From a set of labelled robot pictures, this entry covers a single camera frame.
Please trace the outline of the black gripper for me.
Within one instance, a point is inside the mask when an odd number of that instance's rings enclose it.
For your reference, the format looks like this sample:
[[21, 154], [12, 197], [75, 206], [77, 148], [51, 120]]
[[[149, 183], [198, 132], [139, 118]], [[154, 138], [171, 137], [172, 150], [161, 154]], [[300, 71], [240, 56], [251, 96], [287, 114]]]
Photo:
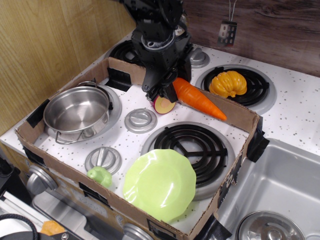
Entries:
[[145, 67], [145, 76], [141, 89], [147, 99], [154, 100], [157, 96], [170, 102], [178, 101], [173, 82], [179, 77], [187, 82], [192, 79], [190, 53], [191, 35], [175, 41], [175, 30], [164, 41], [150, 41], [143, 38], [141, 31], [135, 29], [131, 40], [136, 53]]

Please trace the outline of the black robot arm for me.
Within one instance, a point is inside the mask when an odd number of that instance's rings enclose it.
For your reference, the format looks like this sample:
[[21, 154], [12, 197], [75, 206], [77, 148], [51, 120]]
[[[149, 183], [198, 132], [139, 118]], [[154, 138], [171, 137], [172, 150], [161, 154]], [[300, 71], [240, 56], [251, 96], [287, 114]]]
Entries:
[[142, 90], [153, 101], [160, 96], [178, 101], [173, 82], [191, 79], [190, 53], [193, 45], [183, 21], [181, 0], [122, 0], [136, 27], [131, 35], [133, 47], [145, 67]]

